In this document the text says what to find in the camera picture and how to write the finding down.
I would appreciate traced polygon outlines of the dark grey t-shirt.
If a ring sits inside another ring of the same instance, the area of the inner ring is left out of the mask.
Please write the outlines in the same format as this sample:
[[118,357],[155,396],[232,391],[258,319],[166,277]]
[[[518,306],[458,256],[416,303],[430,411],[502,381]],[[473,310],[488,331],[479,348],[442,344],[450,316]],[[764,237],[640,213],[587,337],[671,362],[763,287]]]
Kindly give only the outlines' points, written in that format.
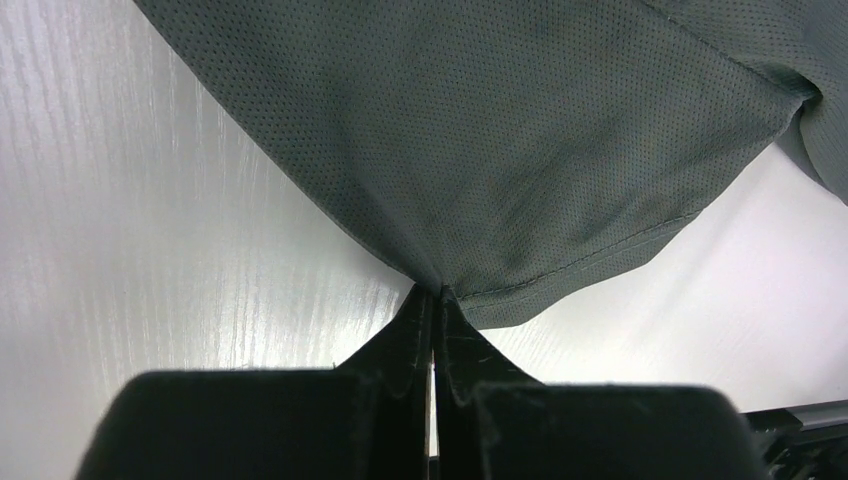
[[651,260],[790,126],[847,195],[843,1],[142,1],[347,234],[480,328]]

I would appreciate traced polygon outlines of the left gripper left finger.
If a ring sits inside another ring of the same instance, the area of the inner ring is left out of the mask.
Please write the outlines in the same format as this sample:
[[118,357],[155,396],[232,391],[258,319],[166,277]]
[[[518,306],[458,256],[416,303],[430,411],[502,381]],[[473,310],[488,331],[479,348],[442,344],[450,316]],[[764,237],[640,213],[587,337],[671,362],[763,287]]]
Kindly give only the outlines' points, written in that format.
[[331,369],[153,371],[95,431],[80,479],[424,479],[434,298]]

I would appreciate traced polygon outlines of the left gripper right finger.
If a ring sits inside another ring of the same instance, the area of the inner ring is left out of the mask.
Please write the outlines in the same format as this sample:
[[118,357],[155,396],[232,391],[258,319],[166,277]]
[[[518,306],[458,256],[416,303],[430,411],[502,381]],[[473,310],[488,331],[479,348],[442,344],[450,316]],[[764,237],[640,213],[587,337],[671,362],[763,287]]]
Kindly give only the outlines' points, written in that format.
[[465,318],[449,289],[433,319],[444,479],[763,479],[746,420],[716,390],[546,385]]

